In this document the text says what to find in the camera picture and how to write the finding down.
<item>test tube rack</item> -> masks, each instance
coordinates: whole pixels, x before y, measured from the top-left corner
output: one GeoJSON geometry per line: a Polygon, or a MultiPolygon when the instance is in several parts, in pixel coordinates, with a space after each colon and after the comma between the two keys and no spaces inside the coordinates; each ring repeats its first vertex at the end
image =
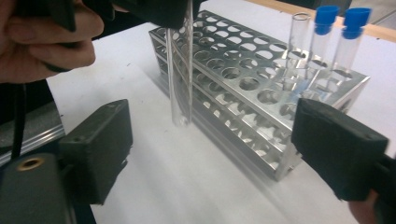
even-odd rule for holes
{"type": "MultiPolygon", "coordinates": [[[[167,74],[165,29],[149,34],[161,72],[167,74]]],[[[185,45],[182,35],[173,40],[180,49],[185,45]]],[[[302,161],[290,141],[298,99],[320,100],[347,112],[369,79],[351,71],[338,81],[330,77],[330,63],[321,62],[317,78],[304,91],[306,80],[299,74],[304,74],[308,52],[303,53],[297,75],[285,81],[286,43],[206,10],[193,24],[193,98],[254,151],[276,180],[302,161]],[[335,90],[328,89],[329,80],[335,90]]]]}

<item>white tabletop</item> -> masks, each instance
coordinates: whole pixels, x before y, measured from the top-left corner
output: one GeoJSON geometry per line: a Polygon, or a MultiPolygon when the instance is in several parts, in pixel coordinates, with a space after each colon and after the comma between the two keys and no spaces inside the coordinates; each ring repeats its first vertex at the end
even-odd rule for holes
{"type": "MultiPolygon", "coordinates": [[[[282,41],[290,15],[240,0],[202,4],[282,41]]],[[[96,40],[94,65],[48,79],[67,133],[100,105],[128,99],[134,146],[97,223],[356,223],[347,203],[304,162],[275,182],[237,148],[214,144],[195,124],[176,128],[146,23],[96,40]]],[[[349,115],[396,140],[396,44],[364,36],[353,69],[372,77],[349,115]]],[[[390,145],[388,154],[396,151],[390,145]]]]}

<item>black cable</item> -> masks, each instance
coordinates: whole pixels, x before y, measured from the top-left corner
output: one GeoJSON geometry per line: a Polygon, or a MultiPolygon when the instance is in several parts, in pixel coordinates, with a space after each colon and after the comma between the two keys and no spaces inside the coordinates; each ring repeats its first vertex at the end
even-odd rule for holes
{"type": "Polygon", "coordinates": [[[23,142],[23,130],[26,119],[26,86],[25,84],[15,85],[14,92],[14,141],[11,151],[11,159],[14,160],[21,155],[23,142]]]}

